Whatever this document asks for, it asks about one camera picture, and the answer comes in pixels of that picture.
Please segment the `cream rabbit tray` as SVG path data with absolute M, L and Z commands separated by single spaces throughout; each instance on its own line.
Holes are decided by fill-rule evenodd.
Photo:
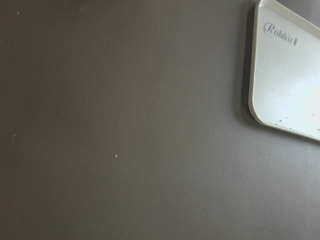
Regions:
M 255 7 L 248 107 L 261 125 L 320 139 L 320 30 L 275 0 Z

